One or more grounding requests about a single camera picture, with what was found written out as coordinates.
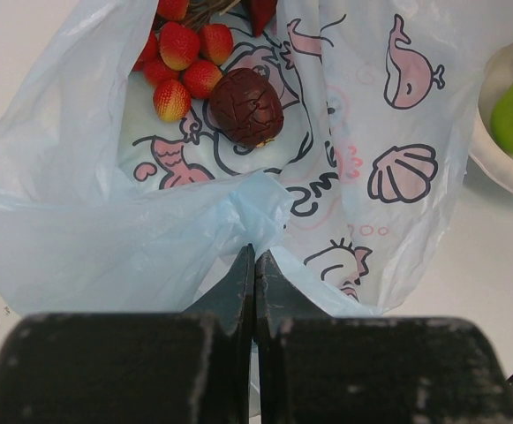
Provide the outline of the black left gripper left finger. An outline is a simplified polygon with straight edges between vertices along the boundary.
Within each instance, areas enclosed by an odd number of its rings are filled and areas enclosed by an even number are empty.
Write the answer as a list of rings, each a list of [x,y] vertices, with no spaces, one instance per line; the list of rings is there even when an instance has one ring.
[[[190,397],[193,423],[249,421],[255,252],[244,246],[226,275],[185,310],[203,331]]]

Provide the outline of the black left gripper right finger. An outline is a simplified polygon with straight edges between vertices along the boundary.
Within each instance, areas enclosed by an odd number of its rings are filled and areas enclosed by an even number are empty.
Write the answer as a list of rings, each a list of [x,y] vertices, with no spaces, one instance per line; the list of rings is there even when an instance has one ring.
[[[328,314],[315,305],[280,270],[266,251],[255,264],[254,336],[258,346],[260,417],[263,423],[281,423],[281,355],[276,334],[285,320],[324,319]]]

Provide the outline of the light blue printed plastic bag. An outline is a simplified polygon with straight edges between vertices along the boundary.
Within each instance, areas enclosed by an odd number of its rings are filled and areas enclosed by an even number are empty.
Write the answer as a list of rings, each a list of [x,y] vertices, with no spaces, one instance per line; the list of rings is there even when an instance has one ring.
[[[0,119],[0,295],[15,312],[188,307],[247,244],[333,315],[414,290],[464,178],[509,1],[282,1],[224,70],[262,75],[283,129],[233,145],[208,104],[164,123],[132,73],[151,1],[81,1]]]

